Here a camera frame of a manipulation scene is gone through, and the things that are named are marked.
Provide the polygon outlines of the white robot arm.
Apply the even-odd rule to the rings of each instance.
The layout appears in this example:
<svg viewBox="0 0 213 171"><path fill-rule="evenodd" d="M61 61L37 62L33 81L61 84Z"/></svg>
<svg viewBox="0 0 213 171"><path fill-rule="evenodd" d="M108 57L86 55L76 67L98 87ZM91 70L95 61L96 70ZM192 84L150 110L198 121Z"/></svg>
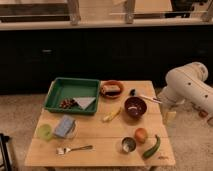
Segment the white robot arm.
<svg viewBox="0 0 213 171"><path fill-rule="evenodd" d="M163 122L167 123L174 106L189 100L211 117L207 120L213 127L213 87L205 83L208 78L207 67L200 62L192 62L171 69L165 77L166 86L158 94L162 104L160 109Z"/></svg>

